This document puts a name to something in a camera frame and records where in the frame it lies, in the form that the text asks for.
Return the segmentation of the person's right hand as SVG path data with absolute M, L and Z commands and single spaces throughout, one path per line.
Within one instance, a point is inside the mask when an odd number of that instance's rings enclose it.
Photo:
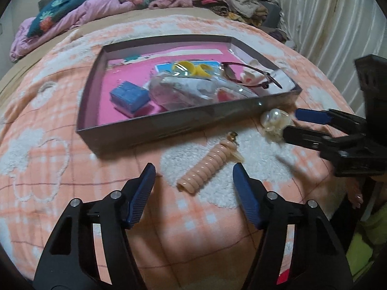
M 346 180 L 346 192 L 349 201 L 352 203 L 352 207 L 360 208 L 363 203 L 363 195 L 357 179 L 350 177 Z

